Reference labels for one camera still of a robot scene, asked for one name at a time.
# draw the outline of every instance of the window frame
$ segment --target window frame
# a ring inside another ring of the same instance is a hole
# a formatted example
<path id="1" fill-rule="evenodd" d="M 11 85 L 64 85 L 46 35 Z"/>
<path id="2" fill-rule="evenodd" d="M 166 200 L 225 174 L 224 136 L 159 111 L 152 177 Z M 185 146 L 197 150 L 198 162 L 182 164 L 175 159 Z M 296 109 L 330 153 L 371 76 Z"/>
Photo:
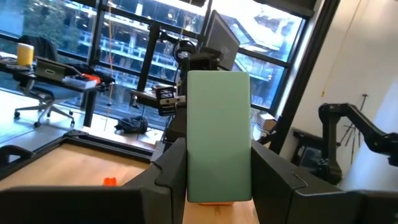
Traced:
<path id="1" fill-rule="evenodd" d="M 93 29 L 92 38 L 91 38 L 91 47 L 89 48 L 87 57 L 73 54 L 71 52 L 67 52 L 67 51 L 60 50 L 60 49 L 57 49 L 57 52 L 60 55 L 63 55 L 65 57 L 70 57 L 70 58 L 74 58 L 76 60 L 80 60 L 82 62 L 87 62 L 88 65 L 90 65 L 90 66 L 100 65 L 100 66 L 109 68 L 110 64 L 100 61 L 101 29 L 102 29 L 102 25 L 103 25 L 103 21 L 104 21 L 104 15 L 107 12 L 112 13 L 117 16 L 123 16 L 123 17 L 129 18 L 129 19 L 132 19 L 134 21 L 142 22 L 142 23 L 145 23 L 148 25 L 157 24 L 161 27 L 161 29 L 168 30 L 168 31 L 171 31 L 174 33 L 182 32 L 183 35 L 193 38 L 193 39 L 196 39 L 198 41 L 198 44 L 201 44 L 201 43 L 203 43 L 203 41 L 205 39 L 206 30 L 207 30 L 208 23 L 210 20 L 211 7 L 213 5 L 213 0 L 208 0 L 208 1 L 209 1 L 209 3 L 207 6 L 207 9 L 206 9 L 206 12 L 205 12 L 203 26 L 201 28 L 200 33 L 197 34 L 195 32 L 183 30 L 182 28 L 175 27 L 170 24 L 166 24 L 163 22 L 148 19 L 144 16 L 138 16 L 138 15 L 134 14 L 133 12 L 125 11 L 123 9 L 118 9 L 118 8 L 112 7 L 109 10 L 109 6 L 106 4 L 108 2 L 108 0 L 98 0 L 97 2 L 95 0 L 74 0 L 74 2 L 84 4 L 86 6 L 90 6 L 96 11 L 95 24 L 94 24 L 94 29 Z M 285 91 L 285 87 L 286 87 L 286 84 L 289 79 L 289 74 L 291 72 L 292 63 L 294 61 L 294 58 L 297 56 L 298 48 L 301 46 L 301 43 L 302 43 L 302 37 L 303 37 L 302 34 L 307 29 L 308 19 L 311 18 L 314 15 L 314 13 L 313 13 L 313 11 L 311 11 L 309 9 L 304 9 L 301 6 L 294 6 L 291 3 L 276 4 L 275 3 L 276 1 L 270 1 L 270 0 L 263 0 L 263 1 L 264 1 L 264 3 L 267 3 L 271 7 L 281 9 L 285 12 L 288 12 L 295 16 L 299 16 L 303 19 L 302 23 L 300 25 L 300 29 L 296 33 L 294 44 L 292 46 L 292 49 L 290 50 L 289 57 L 286 62 L 283 60 L 279 60 L 276 58 L 272 58 L 272 57 L 260 54 L 258 52 L 253 52 L 253 51 L 247 50 L 242 47 L 240 47 L 238 50 L 238 52 L 243 55 L 247 55 L 252 58 L 262 60 L 264 63 L 269 62 L 269 63 L 272 63 L 272 64 L 275 64 L 275 65 L 285 68 L 284 72 L 283 72 L 283 76 L 278 84 L 277 91 L 275 93 L 275 97 L 272 100 L 271 107 L 267 108 L 265 106 L 251 104 L 252 108 L 260 110 L 260 111 L 266 111 L 275 116 L 275 113 L 277 111 L 278 106 L 280 105 L 280 100 L 282 98 L 283 92 Z M 10 36 L 7 34 L 0 33 L 0 39 L 6 39 L 6 40 L 13 41 L 13 42 L 17 42 L 18 37 L 13 37 L 13 36 Z M 148 80 L 152 80 L 155 82 L 164 83 L 164 84 L 168 84 L 168 85 L 174 84 L 173 82 L 171 82 L 169 80 L 164 80 L 164 79 L 161 79 L 161 78 L 149 75 L 149 74 L 142 74 L 142 72 L 135 72 L 133 70 L 130 70 L 127 68 L 122 68 L 117 65 L 113 65 L 113 69 L 116 71 L 119 71 L 119 72 L 128 73 L 128 74 L 131 74 L 134 76 L 138 76 L 139 80 L 141 80 L 141 79 L 145 80 L 144 86 L 146 85 Z M 84 105 L 85 105 L 85 102 L 82 102 L 81 108 L 83 108 Z"/>

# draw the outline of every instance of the black bag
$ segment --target black bag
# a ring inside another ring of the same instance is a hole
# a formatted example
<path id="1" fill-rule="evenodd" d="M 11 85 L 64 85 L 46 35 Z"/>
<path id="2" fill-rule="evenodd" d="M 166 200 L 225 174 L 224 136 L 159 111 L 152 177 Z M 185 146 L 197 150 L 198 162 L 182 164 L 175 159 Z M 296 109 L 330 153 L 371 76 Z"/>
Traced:
<path id="1" fill-rule="evenodd" d="M 142 116 L 118 119 L 116 130 L 123 130 L 126 134 L 144 134 L 148 129 L 148 121 Z"/>

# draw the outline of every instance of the cable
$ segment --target cable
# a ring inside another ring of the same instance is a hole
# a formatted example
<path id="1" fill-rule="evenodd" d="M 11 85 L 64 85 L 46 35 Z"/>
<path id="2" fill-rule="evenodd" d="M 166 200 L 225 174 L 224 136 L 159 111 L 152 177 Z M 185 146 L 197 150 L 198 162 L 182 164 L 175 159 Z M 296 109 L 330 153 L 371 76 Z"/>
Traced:
<path id="1" fill-rule="evenodd" d="M 111 77 L 113 77 L 113 58 L 112 58 L 112 20 L 111 20 L 111 10 L 112 10 L 112 6 L 109 5 L 109 17 L 108 17 L 108 30 L 109 30 L 109 51 L 108 51 L 108 55 L 109 55 L 109 64 L 110 64 L 110 69 L 111 69 Z M 108 118 L 109 118 L 109 112 L 111 110 L 111 105 L 112 105 L 112 92 L 113 92 L 113 85 L 112 84 L 109 88 L 109 100 L 108 100 L 108 109 L 106 110 L 106 119 L 105 119 L 105 127 L 104 127 L 104 131 L 106 129 L 106 126 L 108 125 Z"/>
<path id="2" fill-rule="evenodd" d="M 328 74 L 328 79 L 326 80 L 325 85 L 323 86 L 323 90 L 322 90 L 322 93 L 321 93 L 321 97 L 324 97 L 324 96 L 325 96 L 326 88 L 327 88 L 327 86 L 328 86 L 328 84 L 329 84 L 329 81 L 330 81 L 330 78 L 331 78 L 331 76 L 332 76 L 332 74 L 333 74 L 333 72 L 334 72 L 334 70 L 335 70 L 335 67 L 336 67 L 336 64 L 337 64 L 338 56 L 339 56 L 340 53 L 341 53 L 341 50 L 342 50 L 342 48 L 343 48 L 343 45 L 344 45 L 344 43 L 345 43 L 345 41 L 346 41 L 346 39 L 347 39 L 347 36 L 348 36 L 348 32 L 349 32 L 349 30 L 351 29 L 351 26 L 353 25 L 353 22 L 354 22 L 354 20 L 355 20 L 356 14 L 357 14 L 357 12 L 358 12 L 358 9 L 359 9 L 359 6 L 361 5 L 361 3 L 362 3 L 362 0 L 359 0 L 359 3 L 358 3 L 358 5 L 356 6 L 356 9 L 355 9 L 355 11 L 354 11 L 354 15 L 353 15 L 351 21 L 349 22 L 347 32 L 346 32 L 346 34 L 344 35 L 344 38 L 343 38 L 343 41 L 342 41 L 341 45 L 339 46 L 336 60 L 333 62 L 333 65 L 331 66 L 330 72 L 329 72 L 329 74 Z"/>

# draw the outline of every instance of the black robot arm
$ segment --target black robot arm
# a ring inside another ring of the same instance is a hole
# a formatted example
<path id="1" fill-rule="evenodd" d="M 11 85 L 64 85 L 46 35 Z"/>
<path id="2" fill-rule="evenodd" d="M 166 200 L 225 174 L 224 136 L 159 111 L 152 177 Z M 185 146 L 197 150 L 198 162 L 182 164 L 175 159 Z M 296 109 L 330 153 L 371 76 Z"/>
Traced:
<path id="1" fill-rule="evenodd" d="M 381 131 L 356 106 L 349 103 L 324 104 L 319 107 L 318 114 L 323 124 L 324 158 L 336 163 L 336 126 L 341 117 L 347 117 L 362 133 L 371 151 L 388 156 L 390 165 L 398 166 L 398 134 Z"/>

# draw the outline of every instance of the chair wheel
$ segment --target chair wheel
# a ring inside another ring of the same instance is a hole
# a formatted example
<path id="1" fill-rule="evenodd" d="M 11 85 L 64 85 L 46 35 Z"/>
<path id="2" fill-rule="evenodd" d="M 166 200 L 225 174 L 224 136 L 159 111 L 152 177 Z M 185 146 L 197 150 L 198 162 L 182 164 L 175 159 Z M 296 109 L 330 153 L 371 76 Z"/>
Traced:
<path id="1" fill-rule="evenodd" d="M 35 122 L 34 124 L 33 124 L 33 126 L 35 127 L 35 128 L 38 128 L 38 127 L 40 127 L 42 125 L 42 123 L 40 123 L 40 122 Z"/>
<path id="2" fill-rule="evenodd" d="M 21 115 L 20 112 L 18 112 L 18 111 L 15 111 L 15 112 L 14 112 L 14 118 L 19 118 L 20 115 Z"/>

